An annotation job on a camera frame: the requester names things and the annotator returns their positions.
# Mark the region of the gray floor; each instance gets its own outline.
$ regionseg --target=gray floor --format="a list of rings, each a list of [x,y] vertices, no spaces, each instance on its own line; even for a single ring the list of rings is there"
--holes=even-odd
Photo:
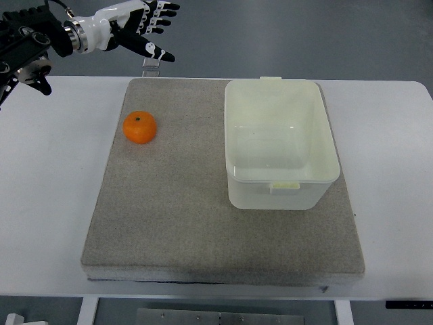
[[[90,16],[121,1],[64,2],[76,15]],[[0,10],[42,3],[2,1]],[[177,59],[161,63],[162,77],[419,81],[433,94],[432,0],[177,3],[181,9],[171,18],[172,26],[166,27],[163,35],[148,37]],[[51,8],[59,20],[66,19],[58,5],[53,3]],[[53,51],[49,55],[54,63],[51,73],[56,75],[140,77],[143,71],[143,58],[123,48],[67,58],[59,58]],[[10,299],[9,303],[19,303]],[[4,301],[0,300],[0,311]],[[118,309],[113,307],[114,313],[129,310],[122,307],[127,301],[113,302],[120,304]],[[433,323],[433,311],[390,311],[383,302],[356,302],[352,308],[356,325]]]

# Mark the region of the metal plate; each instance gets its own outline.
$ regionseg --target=metal plate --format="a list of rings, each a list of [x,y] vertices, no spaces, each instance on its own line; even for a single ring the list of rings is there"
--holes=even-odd
[[[302,316],[269,315],[258,313],[219,313],[174,309],[137,310],[135,325],[304,325]]]

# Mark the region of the translucent plastic bin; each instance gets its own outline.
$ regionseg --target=translucent plastic bin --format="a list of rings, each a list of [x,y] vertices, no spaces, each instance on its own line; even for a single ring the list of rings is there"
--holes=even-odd
[[[240,209],[306,210],[340,175],[319,87],[238,79],[225,89],[229,199]]]

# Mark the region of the black cable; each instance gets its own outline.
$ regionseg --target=black cable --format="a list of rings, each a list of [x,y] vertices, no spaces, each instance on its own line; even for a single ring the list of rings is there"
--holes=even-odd
[[[51,0],[52,2],[57,3],[58,5],[61,5],[63,7],[63,9],[65,9],[66,14],[72,18],[74,17],[74,12],[72,11],[72,9],[70,9],[67,5],[65,5],[63,2],[61,2],[60,0]],[[44,0],[44,3],[47,7],[49,7],[48,5],[48,0]]]
[[[68,9],[68,6],[65,5],[63,2],[61,2],[60,0],[50,0],[50,1],[55,2],[58,5],[61,5],[65,10]],[[44,2],[45,2],[45,5],[48,5],[48,0],[44,0]]]

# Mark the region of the gray felt mat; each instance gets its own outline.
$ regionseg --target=gray felt mat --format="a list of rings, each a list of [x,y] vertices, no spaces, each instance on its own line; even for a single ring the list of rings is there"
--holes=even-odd
[[[343,174],[307,211],[231,205],[228,82],[131,81],[81,260],[90,279],[316,286],[363,276]],[[157,120],[146,145],[122,134],[134,110]]]

